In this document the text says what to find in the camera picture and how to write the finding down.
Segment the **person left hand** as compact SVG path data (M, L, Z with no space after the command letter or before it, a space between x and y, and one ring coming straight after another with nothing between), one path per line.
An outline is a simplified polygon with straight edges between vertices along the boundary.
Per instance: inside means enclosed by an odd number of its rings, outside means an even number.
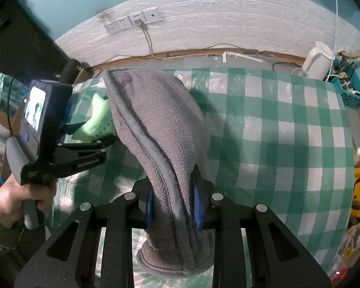
M22 204L25 200L37 201L37 208L43 213L50 211L52 200L56 195L56 178L47 186L36 184L20 185L13 174L0 188L0 224L12 228L15 222L24 216Z

